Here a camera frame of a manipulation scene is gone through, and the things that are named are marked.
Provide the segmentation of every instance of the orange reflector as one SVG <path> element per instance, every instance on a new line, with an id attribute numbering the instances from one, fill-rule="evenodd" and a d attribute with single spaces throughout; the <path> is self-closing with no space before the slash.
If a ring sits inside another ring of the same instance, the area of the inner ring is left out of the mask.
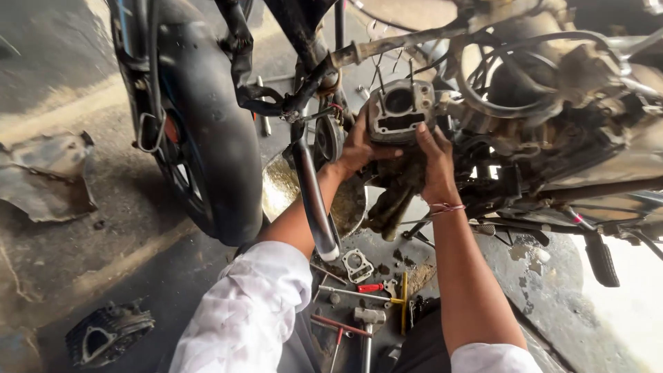
<path id="1" fill-rule="evenodd" d="M 164 132 L 171 142 L 177 144 L 179 138 L 177 137 L 177 128 L 175 128 L 175 123 L 172 121 L 170 116 L 166 115 L 166 123 L 164 127 Z"/>

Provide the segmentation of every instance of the black mudguard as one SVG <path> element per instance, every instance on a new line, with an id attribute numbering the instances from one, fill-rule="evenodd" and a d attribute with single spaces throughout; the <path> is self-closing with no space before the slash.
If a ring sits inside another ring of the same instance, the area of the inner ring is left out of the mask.
<path id="1" fill-rule="evenodd" d="M 164 107 L 172 105 L 195 145 L 213 218 L 210 236 L 239 246 L 256 236 L 263 219 L 261 160 L 251 112 L 237 105 L 230 61 L 202 14 L 185 1 L 161 0 L 159 17 Z"/>

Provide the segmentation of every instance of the hand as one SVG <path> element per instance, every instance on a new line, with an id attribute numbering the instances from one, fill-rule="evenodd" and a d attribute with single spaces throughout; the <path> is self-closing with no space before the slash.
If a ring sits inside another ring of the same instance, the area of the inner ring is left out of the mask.
<path id="1" fill-rule="evenodd" d="M 359 111 L 359 117 L 343 144 L 341 158 L 334 163 L 341 169 L 344 180 L 352 177 L 370 161 L 392 159 L 403 155 L 403 151 L 397 148 L 371 145 L 369 134 L 366 132 L 366 110 L 368 107 L 364 105 Z"/>
<path id="2" fill-rule="evenodd" d="M 425 123 L 416 128 L 416 140 L 426 154 L 426 186 L 421 197 L 428 204 L 462 204 L 458 189 L 453 179 L 452 143 L 447 140 L 442 130 L 435 126 L 433 134 Z"/>

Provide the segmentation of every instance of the cylinder bore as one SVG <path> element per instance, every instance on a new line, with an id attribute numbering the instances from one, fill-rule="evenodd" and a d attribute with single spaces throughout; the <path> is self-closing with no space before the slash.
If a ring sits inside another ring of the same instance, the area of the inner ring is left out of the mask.
<path id="1" fill-rule="evenodd" d="M 412 108 L 412 92 L 399 88 L 393 90 L 385 97 L 385 108 L 392 113 L 402 113 Z"/>

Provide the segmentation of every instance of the white sleeve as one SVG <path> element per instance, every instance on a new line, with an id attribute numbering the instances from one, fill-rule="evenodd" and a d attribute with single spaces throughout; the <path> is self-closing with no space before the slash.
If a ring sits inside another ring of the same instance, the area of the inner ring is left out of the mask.
<path id="1" fill-rule="evenodd" d="M 452 354 L 453 373 L 541 373 L 532 355 L 512 344 L 470 343 Z"/>
<path id="2" fill-rule="evenodd" d="M 293 246 L 253 246 L 203 296 L 169 372 L 276 372 L 295 313 L 311 299 L 312 281 L 308 260 Z"/>

